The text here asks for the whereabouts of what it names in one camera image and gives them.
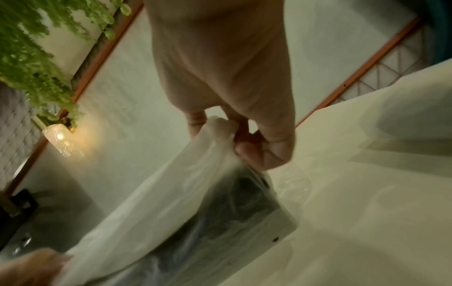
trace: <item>hanging plant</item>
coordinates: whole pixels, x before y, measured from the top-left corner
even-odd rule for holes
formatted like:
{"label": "hanging plant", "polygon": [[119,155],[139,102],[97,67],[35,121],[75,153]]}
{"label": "hanging plant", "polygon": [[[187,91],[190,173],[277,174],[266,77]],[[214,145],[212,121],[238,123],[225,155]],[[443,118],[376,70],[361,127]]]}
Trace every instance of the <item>hanging plant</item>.
{"label": "hanging plant", "polygon": [[[123,14],[130,15],[130,7],[122,0],[110,2]],[[53,55],[34,41],[49,35],[40,10],[47,13],[55,27],[64,25],[87,41],[93,39],[86,28],[74,20],[73,11],[83,11],[101,30],[113,24],[114,19],[99,0],[0,0],[0,81],[24,90],[31,106],[50,120],[56,120],[57,115],[50,112],[49,105],[66,109],[76,119],[80,112],[72,100],[69,82],[53,62]],[[104,32],[107,38],[114,39],[111,29]]]}

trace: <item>blurred hand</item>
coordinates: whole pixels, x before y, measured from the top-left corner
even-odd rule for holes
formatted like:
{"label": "blurred hand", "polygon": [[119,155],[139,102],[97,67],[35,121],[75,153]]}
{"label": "blurred hand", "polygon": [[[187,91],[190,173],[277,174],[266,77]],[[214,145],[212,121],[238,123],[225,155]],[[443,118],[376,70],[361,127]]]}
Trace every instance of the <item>blurred hand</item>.
{"label": "blurred hand", "polygon": [[2,265],[0,285],[50,286],[68,260],[51,249],[38,250]]}
{"label": "blurred hand", "polygon": [[[291,159],[295,112],[283,0],[146,0],[154,60],[192,137],[205,110],[238,121],[236,152],[258,170]],[[259,128],[249,134],[248,120]]]}

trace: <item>white plastic bag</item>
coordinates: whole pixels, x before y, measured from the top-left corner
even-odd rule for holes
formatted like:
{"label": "white plastic bag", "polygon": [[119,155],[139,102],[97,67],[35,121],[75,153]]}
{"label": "white plastic bag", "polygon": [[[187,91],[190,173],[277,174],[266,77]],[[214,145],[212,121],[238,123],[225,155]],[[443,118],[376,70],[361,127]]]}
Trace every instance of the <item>white plastic bag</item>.
{"label": "white plastic bag", "polygon": [[[232,274],[231,271],[237,271],[270,247],[274,240],[273,229],[278,229],[281,239],[291,233],[295,229],[294,221],[281,210],[273,196],[267,197],[266,190],[273,189],[262,175],[251,170],[235,155],[233,140],[236,129],[234,122],[210,118],[180,154],[146,180],[68,252],[73,258],[53,285],[84,285],[136,261],[139,262],[134,265],[133,277],[126,277],[126,281],[122,279],[119,285],[169,285],[174,275],[183,272],[183,267],[188,273],[186,276],[190,276],[182,277],[184,281],[188,279],[195,285],[199,285],[196,281],[221,282]],[[240,180],[243,179],[245,185],[252,184],[246,188],[254,188],[258,192],[251,190],[252,196],[239,197],[241,192],[238,192],[237,184],[242,184]],[[262,202],[266,207],[254,206]],[[226,206],[224,210],[216,211],[223,206]],[[218,226],[210,221],[212,217],[224,213],[228,216],[225,225]],[[205,228],[209,235],[198,231],[200,227]],[[262,237],[269,243],[260,243],[259,247],[255,247],[253,244]],[[241,244],[220,244],[214,251],[209,248],[215,241],[224,244],[234,239],[240,240]],[[229,253],[234,255],[227,257],[227,261],[219,262],[220,265],[225,263],[225,266],[201,270],[211,259],[211,252],[218,248],[224,248],[215,255],[220,260]],[[245,259],[237,258],[242,254]]]}

